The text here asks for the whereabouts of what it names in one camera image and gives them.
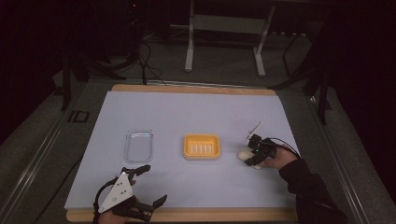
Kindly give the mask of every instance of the white paper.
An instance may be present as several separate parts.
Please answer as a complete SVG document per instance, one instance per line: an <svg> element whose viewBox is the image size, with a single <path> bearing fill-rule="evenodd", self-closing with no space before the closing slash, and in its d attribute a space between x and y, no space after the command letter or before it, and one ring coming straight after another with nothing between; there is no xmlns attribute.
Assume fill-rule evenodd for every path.
<svg viewBox="0 0 396 224"><path fill-rule="evenodd" d="M97 190L122 167L144 165L123 159L130 129L151 129L154 135L151 170L135 178L134 194L142 203L167 194L163 207L294 207L277 170L255 170L237 158L247 148L248 131L260 121L256 134L297 149L277 96L110 91L65 208L92 208ZM186 160L183 138L191 133L216 134L220 157Z"/></svg>

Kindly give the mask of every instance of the black sleeve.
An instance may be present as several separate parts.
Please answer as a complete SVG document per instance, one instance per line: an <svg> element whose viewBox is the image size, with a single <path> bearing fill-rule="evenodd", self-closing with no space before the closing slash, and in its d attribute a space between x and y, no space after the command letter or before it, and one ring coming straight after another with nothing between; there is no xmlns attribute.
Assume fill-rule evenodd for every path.
<svg viewBox="0 0 396 224"><path fill-rule="evenodd" d="M288 191L296 194L300 223L347 223L347 216L337 208L321 177L310 173L305 160L290 162L279 174L288 182Z"/></svg>

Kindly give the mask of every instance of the dark background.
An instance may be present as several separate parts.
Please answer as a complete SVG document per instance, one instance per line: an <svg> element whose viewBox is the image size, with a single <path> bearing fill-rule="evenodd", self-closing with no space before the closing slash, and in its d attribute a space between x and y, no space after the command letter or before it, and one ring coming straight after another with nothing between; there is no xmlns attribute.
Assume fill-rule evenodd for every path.
<svg viewBox="0 0 396 224"><path fill-rule="evenodd" d="M118 12L125 1L111 2L114 5L87 0L1 1L0 143L55 90L51 78L61 70L62 55L70 46L101 60L110 54L137 50L136 42L124 43L129 46L128 52L112 44L111 38L125 32L122 19L127 15ZM150 17L145 25L162 33L163 38L167 37L169 24L188 24L189 1L149 2ZM218 1L212 4L202 1L196 10L264 18L257 7L261 2ZM332 55L337 58L337 64L331 85L336 88L341 104L395 202L396 185L392 178L396 171L396 137L393 136L396 127L396 6L392 1L341 3L341 7L332 10L311 57L320 62L328 60L326 55L330 49L335 53ZM305 6L279 5L271 31L289 35L298 32L298 24L303 20L326 18L323 15L327 15L327 7L316 10ZM98 12L104 14L100 18L108 16L120 26L98 22L102 20L98 19Z"/></svg>

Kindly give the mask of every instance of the small object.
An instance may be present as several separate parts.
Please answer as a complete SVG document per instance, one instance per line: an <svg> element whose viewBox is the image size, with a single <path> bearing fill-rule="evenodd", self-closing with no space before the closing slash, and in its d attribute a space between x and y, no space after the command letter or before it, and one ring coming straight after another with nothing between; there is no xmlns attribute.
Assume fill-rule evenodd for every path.
<svg viewBox="0 0 396 224"><path fill-rule="evenodd" d="M99 223L99 216L111 210L113 214L120 217L133 217L136 219L149 222L154 211L163 206L166 202L167 195L163 195L160 199L152 203L152 205L139 202L133 194L132 183L135 175L142 175L150 170L150 165L140 166L136 169L122 168L119 177L116 177L105 183L97 192L93 203L93 220L92 224ZM102 191L113 186L105 197L105 200L99 206L99 197Z"/></svg>
<svg viewBox="0 0 396 224"><path fill-rule="evenodd" d="M249 166L255 166L268 157L274 158L276 156L277 144L270 138L262 139L257 134L253 134L247 146L252 149L251 152L254 154L254 156L245 160L245 163Z"/></svg>
<svg viewBox="0 0 396 224"><path fill-rule="evenodd" d="M128 163L145 163L152 158L151 129L131 129L126 134L124 159Z"/></svg>
<svg viewBox="0 0 396 224"><path fill-rule="evenodd" d="M219 138L214 134L187 134L183 154L188 160L215 160L220 156Z"/></svg>
<svg viewBox="0 0 396 224"><path fill-rule="evenodd" d="M253 156L254 156L253 152L251 152L251 150L248 149L248 148L245 148L245 149L241 150L241 151L238 153L238 158L239 158L239 160L241 160L241 161L246 161L246 160L252 158ZM260 170L260 169L262 168L262 166L260 166L259 164L257 164L257 165L254 165L253 168L255 168L255 169L257 169L257 170Z"/></svg>
<svg viewBox="0 0 396 224"><path fill-rule="evenodd" d="M245 139L245 141L247 141L260 128L260 126L262 126L262 121L260 121L260 123L256 127L254 127L253 130L248 132L248 135L247 135L247 138Z"/></svg>

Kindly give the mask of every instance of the clear plastic container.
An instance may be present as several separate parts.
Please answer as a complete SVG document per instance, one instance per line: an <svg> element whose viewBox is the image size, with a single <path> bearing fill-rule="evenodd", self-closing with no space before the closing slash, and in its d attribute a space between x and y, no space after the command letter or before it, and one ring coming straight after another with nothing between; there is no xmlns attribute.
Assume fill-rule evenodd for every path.
<svg viewBox="0 0 396 224"><path fill-rule="evenodd" d="M126 134L124 159L128 163L143 163L152 159L151 129L131 129Z"/></svg>

